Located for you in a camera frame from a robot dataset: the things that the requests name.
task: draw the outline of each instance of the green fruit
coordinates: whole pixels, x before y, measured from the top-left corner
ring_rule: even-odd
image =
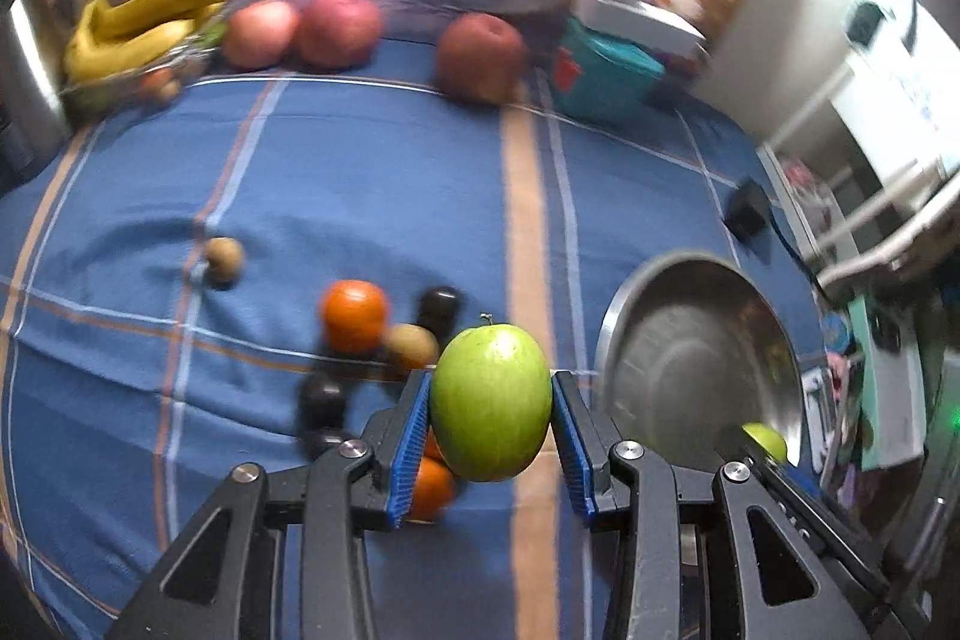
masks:
[[[430,386],[430,421],[451,470],[467,480],[507,480],[546,438],[553,405],[544,351],[506,324],[459,333]]]
[[[776,463],[786,461],[786,440],[775,429],[762,423],[745,423],[743,431],[750,434]]]

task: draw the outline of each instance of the black cable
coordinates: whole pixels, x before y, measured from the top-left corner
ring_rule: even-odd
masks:
[[[841,308],[837,306],[837,304],[832,300],[832,298],[827,296],[827,292],[824,290],[824,287],[820,285],[820,281],[817,279],[817,275],[814,273],[813,269],[811,269],[808,266],[806,261],[803,261],[803,258],[800,256],[800,253],[798,253],[796,250],[793,249],[793,245],[790,244],[790,242],[787,242],[786,237],[784,237],[784,232],[781,232],[781,228],[779,228],[779,225],[776,225],[776,218],[774,218],[773,211],[771,211],[769,220],[770,220],[770,227],[774,230],[774,234],[776,234],[776,238],[781,241],[781,244],[784,246],[784,250],[786,250],[786,252],[790,254],[790,258],[793,259],[793,263],[795,263],[797,265],[797,268],[799,268],[800,271],[803,272],[803,276],[805,276],[806,279],[810,280],[810,285],[815,287],[819,295],[821,295],[824,298],[824,301],[827,302],[830,309],[837,310],[837,311],[841,310]]]

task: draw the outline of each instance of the blue gripper pad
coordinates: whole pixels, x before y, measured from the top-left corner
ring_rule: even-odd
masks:
[[[593,499],[593,471],[573,421],[570,406],[563,396],[556,376],[553,377],[552,383],[553,411],[550,415],[550,425],[553,427],[553,437],[557,442],[560,466],[563,466],[566,491],[570,495],[573,511],[584,525],[592,525],[597,516],[597,505]]]
[[[410,511],[410,504],[414,498],[416,472],[424,456],[430,410],[429,375],[424,376],[424,381],[421,382],[412,405],[405,404],[405,401],[403,398],[400,399],[394,413],[394,415],[405,415],[406,425],[400,436],[400,442],[397,443],[397,453],[392,460],[390,493],[385,507],[394,528],[400,526],[403,517]]]

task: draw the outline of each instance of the small brown fruit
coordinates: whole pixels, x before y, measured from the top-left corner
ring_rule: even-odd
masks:
[[[206,273],[220,285],[230,285],[243,269],[243,245],[231,237],[214,237],[206,244]]]
[[[392,360],[406,372],[432,365],[440,356],[435,336],[411,323],[399,323],[389,330],[384,345]]]

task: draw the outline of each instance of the orange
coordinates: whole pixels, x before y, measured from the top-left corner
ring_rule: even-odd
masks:
[[[430,456],[434,461],[440,461],[445,464],[443,453],[440,453],[440,445],[437,444],[437,437],[434,437],[433,429],[426,432],[426,445],[424,446],[424,456]]]
[[[432,458],[421,458],[414,483],[414,501],[407,518],[411,521],[433,521],[456,496],[457,485],[453,472]]]
[[[318,309],[326,343],[341,353],[368,353],[378,348],[389,314],[386,293],[363,280],[334,283]]]

